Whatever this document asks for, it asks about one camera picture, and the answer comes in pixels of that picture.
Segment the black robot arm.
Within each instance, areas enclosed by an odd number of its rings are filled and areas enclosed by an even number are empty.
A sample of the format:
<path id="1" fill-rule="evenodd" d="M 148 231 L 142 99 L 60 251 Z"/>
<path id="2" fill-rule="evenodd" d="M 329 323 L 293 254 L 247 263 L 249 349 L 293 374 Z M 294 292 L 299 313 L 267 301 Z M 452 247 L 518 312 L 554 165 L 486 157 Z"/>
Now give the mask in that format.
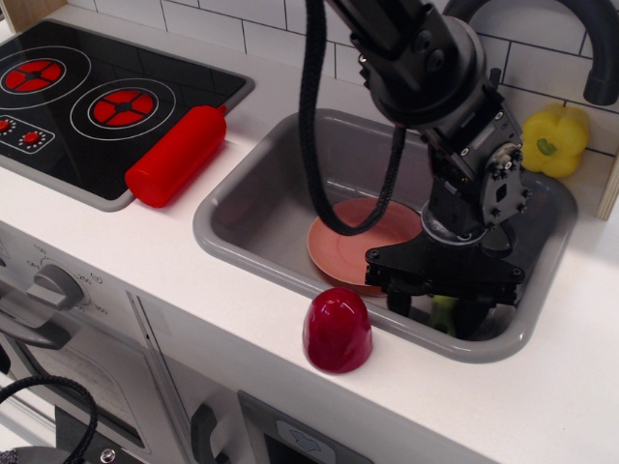
<path id="1" fill-rule="evenodd" d="M 531 197 L 522 181 L 520 131 L 486 71 L 483 46 L 467 23 L 424 1 L 335 1 L 360 51 L 374 104 L 395 125 L 399 155 L 407 130 L 428 146 L 432 188 L 423 230 L 371 249 L 366 281 L 403 314 L 430 295 L 451 317 L 443 328 L 466 338 L 497 305 L 513 305 L 526 272 L 511 264 L 511 220 Z"/>

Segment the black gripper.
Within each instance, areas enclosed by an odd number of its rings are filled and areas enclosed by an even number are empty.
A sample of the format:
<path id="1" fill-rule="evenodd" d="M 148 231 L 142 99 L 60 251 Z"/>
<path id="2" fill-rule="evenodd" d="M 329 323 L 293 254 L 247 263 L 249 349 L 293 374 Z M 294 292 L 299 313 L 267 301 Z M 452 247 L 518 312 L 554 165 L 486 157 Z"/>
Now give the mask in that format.
<path id="1" fill-rule="evenodd" d="M 459 299 L 454 308 L 457 338 L 479 329 L 489 305 L 516 301 L 525 271 L 485 254 L 478 246 L 447 246 L 426 232 L 396 245 L 366 253 L 366 284 L 387 295 L 387 309 L 403 317 L 414 296 L 440 295 Z"/>

